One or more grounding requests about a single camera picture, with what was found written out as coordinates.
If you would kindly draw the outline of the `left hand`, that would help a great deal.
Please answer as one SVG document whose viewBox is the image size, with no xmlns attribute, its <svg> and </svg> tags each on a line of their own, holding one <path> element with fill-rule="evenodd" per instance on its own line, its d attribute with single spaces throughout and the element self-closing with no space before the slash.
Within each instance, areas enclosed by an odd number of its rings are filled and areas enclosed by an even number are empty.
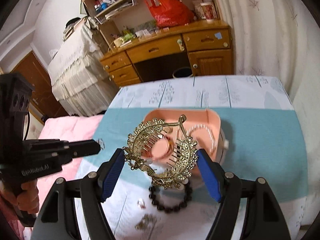
<svg viewBox="0 0 320 240">
<path fill-rule="evenodd" d="M 1 196 L 13 206 L 17 206 L 21 211 L 27 211 L 29 214 L 39 212 L 40 200 L 39 190 L 37 188 L 37 179 L 21 185 L 23 192 L 17 197 L 5 187 L 1 181 Z"/>
</svg>

